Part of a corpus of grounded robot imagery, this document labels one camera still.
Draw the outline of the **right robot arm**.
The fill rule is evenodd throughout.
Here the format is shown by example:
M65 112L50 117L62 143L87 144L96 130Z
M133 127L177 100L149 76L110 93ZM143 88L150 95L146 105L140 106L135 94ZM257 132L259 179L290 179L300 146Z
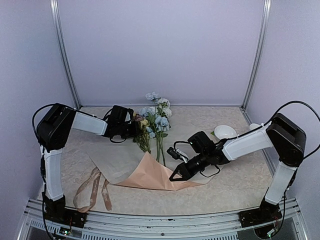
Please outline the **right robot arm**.
M266 203L255 212L260 222L266 222L275 214L275 206L280 203L305 158L306 141L305 131L281 113L254 130L237 137L223 138L217 143L204 131L198 131L187 140L197 155L180 163L169 180L187 181L208 166L225 165L251 153L273 148L279 164L264 195Z

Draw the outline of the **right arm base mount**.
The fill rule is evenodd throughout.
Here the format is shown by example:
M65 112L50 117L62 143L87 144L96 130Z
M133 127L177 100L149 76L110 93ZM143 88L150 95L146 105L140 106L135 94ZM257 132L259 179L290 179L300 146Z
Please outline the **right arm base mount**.
M263 199L258 208L243 210L238 213L242 228L251 227L281 219L279 204L271 204Z

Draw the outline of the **pink rose stem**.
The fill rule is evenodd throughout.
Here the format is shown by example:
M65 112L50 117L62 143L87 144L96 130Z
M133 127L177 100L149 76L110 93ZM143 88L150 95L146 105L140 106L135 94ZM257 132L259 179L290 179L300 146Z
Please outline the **pink rose stem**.
M141 121L144 120L144 116L141 116L141 115L139 115L138 113L135 113L134 116L133 116L133 120L134 120L135 122L141 122Z

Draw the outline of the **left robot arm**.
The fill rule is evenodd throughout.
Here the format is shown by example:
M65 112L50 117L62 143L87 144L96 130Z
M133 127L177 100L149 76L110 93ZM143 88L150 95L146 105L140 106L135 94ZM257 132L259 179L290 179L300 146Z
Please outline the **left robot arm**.
M61 103L49 104L48 108L33 130L41 152L40 173L45 186L42 199L47 211L63 223L70 218L70 211L65 207L61 184L61 158L71 130L92 133L109 140L119 136L123 142L136 137L140 130L131 108L114 105L103 118Z

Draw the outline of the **yellow rose bunch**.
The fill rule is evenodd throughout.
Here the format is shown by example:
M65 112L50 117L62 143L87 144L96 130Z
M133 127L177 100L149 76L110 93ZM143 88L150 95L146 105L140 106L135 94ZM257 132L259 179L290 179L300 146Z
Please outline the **yellow rose bunch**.
M139 133L133 138L133 142L145 153L151 153L150 135L147 131L149 122L147 119L142 119L138 122Z

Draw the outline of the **white rose stem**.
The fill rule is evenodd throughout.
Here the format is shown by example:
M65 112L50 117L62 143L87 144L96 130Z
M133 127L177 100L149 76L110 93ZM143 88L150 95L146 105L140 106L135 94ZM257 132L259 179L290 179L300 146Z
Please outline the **white rose stem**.
M172 110L169 107L163 107L160 109L160 115L162 117L171 118L172 117Z

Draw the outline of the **pink wrapping paper sheet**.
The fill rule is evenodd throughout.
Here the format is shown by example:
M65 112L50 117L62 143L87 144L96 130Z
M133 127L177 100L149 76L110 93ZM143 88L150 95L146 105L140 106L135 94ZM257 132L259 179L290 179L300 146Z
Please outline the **pink wrapping paper sheet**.
M86 153L112 185L159 191L178 191L207 184L211 178L196 174L187 181L170 181L173 171L135 145L96 143Z

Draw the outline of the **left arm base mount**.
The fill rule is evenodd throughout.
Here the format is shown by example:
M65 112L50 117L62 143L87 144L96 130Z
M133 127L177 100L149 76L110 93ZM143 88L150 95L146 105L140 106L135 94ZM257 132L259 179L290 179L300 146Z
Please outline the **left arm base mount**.
M42 203L44 204L44 218L46 220L63 224L66 226L84 228L87 213L66 208L66 197L63 195L58 200L49 199L45 192L42 192Z

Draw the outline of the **white pink flower stem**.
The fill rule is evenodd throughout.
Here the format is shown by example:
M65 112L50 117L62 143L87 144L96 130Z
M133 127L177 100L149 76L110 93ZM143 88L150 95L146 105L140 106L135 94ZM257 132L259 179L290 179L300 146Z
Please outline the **white pink flower stem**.
M166 98L159 98L156 103L160 108L170 108L171 106L170 101Z

